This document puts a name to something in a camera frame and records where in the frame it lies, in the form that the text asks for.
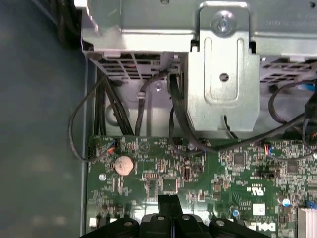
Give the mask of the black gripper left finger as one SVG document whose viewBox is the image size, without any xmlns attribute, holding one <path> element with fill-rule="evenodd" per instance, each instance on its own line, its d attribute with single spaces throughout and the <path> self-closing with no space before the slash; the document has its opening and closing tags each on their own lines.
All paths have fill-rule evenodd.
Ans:
<svg viewBox="0 0 317 238">
<path fill-rule="evenodd" d="M 141 222 L 132 218 L 120 218 L 104 225 L 83 238 L 171 238 L 173 218 L 171 196 L 160 195 L 158 213 L 143 216 Z"/>
</svg>

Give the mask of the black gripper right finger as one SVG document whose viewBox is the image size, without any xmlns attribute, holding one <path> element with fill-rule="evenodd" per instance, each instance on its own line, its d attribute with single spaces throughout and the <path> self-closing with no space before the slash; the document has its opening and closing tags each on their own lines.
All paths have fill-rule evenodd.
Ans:
<svg viewBox="0 0 317 238">
<path fill-rule="evenodd" d="M 213 217 L 209 225 L 194 215 L 184 214 L 179 198 L 172 197 L 172 220 L 177 238 L 250 238 L 252 231 L 227 219 Z"/>
</svg>

